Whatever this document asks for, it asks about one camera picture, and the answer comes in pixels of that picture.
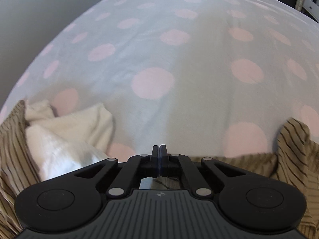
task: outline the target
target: bed sheet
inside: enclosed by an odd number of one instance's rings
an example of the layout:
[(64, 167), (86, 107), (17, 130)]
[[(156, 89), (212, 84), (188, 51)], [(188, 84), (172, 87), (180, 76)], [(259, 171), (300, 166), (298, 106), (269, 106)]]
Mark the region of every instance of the bed sheet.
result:
[(289, 117), (319, 142), (319, 25), (276, 0), (102, 0), (67, 26), (10, 93), (57, 115), (102, 102), (125, 161), (274, 150)]

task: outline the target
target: white wall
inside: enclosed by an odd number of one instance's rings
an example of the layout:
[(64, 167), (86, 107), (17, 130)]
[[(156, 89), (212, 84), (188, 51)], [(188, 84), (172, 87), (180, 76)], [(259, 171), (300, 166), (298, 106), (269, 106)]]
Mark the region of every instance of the white wall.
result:
[(0, 108), (36, 55), (100, 0), (0, 0)]

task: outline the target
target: beige cloth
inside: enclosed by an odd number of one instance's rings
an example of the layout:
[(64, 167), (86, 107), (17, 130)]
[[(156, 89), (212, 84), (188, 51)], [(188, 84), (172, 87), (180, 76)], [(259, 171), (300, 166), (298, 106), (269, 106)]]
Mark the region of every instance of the beige cloth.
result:
[[(257, 174), (288, 183), (307, 199), (307, 210), (298, 230), (309, 239), (318, 239), (319, 229), (319, 145), (310, 140), (309, 128), (293, 118), (281, 129), (276, 153), (246, 155), (238, 158), (216, 157), (217, 160)], [(200, 157), (192, 158), (200, 162)], [(160, 177), (152, 189), (177, 189), (179, 183)]]
[(25, 188), (38, 183), (25, 139), (25, 103), (19, 101), (0, 126), (0, 238), (12, 239), (22, 231), (14, 201)]
[(102, 103), (54, 117), (48, 101), (27, 106), (26, 137), (41, 181), (107, 158), (113, 134), (112, 115)]

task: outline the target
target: gray wall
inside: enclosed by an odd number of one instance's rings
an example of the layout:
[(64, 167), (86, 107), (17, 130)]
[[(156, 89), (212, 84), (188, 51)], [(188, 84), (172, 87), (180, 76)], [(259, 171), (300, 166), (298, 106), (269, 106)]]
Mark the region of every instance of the gray wall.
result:
[(0, 0), (0, 108), (37, 54), (100, 0)]

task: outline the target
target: bed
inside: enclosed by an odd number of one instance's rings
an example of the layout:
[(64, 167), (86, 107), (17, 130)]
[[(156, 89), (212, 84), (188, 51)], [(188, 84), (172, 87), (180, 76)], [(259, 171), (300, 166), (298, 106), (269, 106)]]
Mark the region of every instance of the bed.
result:
[(21, 76), (19, 99), (58, 116), (102, 102), (108, 156), (234, 157), (273, 151), (294, 117), (319, 142), (319, 25), (276, 0), (102, 0)]

